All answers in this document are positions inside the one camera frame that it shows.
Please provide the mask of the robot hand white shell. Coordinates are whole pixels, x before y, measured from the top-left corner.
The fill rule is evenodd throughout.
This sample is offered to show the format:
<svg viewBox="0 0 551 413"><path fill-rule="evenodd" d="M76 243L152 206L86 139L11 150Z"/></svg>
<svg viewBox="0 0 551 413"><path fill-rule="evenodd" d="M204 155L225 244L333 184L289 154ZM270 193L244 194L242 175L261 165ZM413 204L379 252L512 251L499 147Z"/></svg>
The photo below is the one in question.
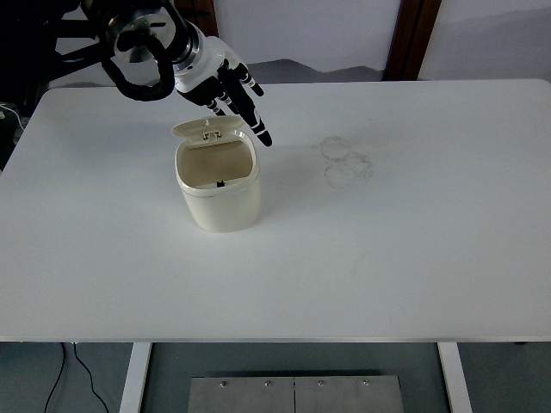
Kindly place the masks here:
<svg viewBox="0 0 551 413"><path fill-rule="evenodd" d="M223 116L223 108L229 108L263 145L272 145L270 133L245 89L250 88L257 96L263 96L264 91L244 61L223 40L202 35L197 51L176 65L174 71L176 91L184 99L217 116Z"/></svg>

